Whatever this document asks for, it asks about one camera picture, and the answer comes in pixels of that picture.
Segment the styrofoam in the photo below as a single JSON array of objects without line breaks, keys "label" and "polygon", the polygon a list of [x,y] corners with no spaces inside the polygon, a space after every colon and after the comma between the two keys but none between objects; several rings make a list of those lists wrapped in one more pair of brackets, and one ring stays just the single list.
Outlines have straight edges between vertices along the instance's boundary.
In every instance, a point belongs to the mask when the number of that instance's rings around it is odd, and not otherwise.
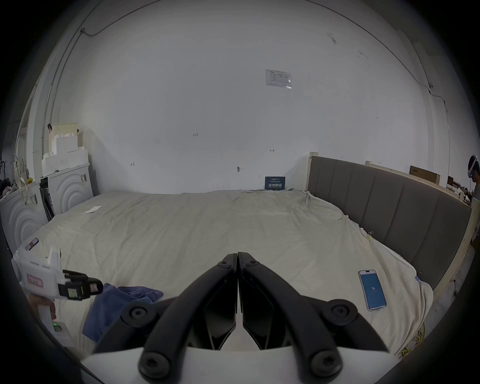
[{"label": "styrofoam", "polygon": [[76,151],[57,155],[53,154],[53,152],[46,153],[42,159],[43,176],[85,163],[88,163],[88,151],[84,147],[79,147]]},{"label": "styrofoam", "polygon": [[54,155],[76,151],[77,149],[78,137],[76,134],[58,134],[52,140],[52,153]]}]

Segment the black bracket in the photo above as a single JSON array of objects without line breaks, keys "label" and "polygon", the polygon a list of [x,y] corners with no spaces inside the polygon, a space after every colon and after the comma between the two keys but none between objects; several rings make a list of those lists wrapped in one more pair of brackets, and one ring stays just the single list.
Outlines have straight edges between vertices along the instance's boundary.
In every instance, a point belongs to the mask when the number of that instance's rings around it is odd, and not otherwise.
[{"label": "black bracket", "polygon": [[301,296],[275,272],[239,252],[176,298],[129,304],[95,353],[143,347],[138,369],[144,379],[178,382],[186,347],[218,350],[235,329],[237,286],[243,327],[259,349],[293,346],[303,382],[327,383],[339,374],[337,347],[388,351],[351,302]]}]

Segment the paper notice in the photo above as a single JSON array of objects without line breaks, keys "label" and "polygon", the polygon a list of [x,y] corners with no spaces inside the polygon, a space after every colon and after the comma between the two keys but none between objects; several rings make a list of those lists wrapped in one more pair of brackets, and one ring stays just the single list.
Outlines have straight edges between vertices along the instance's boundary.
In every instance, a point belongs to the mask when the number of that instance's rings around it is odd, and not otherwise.
[{"label": "paper notice", "polygon": [[93,208],[90,208],[88,211],[85,211],[85,213],[92,213],[95,211],[98,211],[102,206],[101,205],[95,205]]},{"label": "paper notice", "polygon": [[265,80],[267,85],[292,89],[292,77],[288,72],[266,69]]}]

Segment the hand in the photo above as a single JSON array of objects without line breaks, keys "label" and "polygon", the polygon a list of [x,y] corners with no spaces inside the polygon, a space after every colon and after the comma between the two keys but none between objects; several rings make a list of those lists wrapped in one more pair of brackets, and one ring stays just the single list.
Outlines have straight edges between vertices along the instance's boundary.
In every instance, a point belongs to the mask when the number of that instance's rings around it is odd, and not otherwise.
[{"label": "hand", "polygon": [[47,299],[46,297],[43,297],[43,296],[38,296],[38,295],[34,295],[33,293],[29,293],[28,302],[30,303],[30,306],[32,307],[33,313],[36,317],[39,317],[38,306],[46,305],[47,307],[50,307],[50,314],[52,315],[52,320],[55,320],[57,318],[57,315],[55,314],[55,303],[52,300]]}]

